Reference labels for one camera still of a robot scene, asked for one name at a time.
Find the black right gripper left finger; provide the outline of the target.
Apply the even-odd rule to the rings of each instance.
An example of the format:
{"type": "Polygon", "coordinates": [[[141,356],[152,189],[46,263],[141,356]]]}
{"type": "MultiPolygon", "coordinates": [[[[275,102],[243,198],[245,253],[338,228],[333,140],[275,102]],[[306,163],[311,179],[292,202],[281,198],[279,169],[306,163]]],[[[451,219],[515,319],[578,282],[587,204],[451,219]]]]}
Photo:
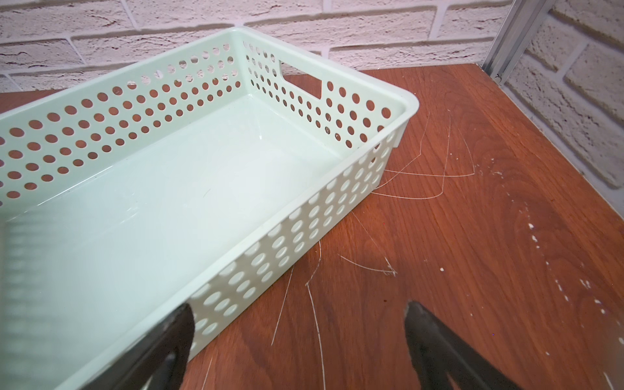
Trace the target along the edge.
{"type": "Polygon", "coordinates": [[[84,388],[180,388],[186,372],[194,329],[190,304],[180,305],[84,388]]]}

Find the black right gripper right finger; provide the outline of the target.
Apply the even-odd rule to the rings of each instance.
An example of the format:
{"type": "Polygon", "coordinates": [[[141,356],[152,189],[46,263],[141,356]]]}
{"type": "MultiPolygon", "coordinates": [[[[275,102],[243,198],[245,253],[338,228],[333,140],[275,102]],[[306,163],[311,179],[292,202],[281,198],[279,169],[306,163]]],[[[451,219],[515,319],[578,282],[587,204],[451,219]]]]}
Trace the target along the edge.
{"type": "Polygon", "coordinates": [[[406,343],[422,389],[518,389],[419,302],[407,304],[406,343]]]}

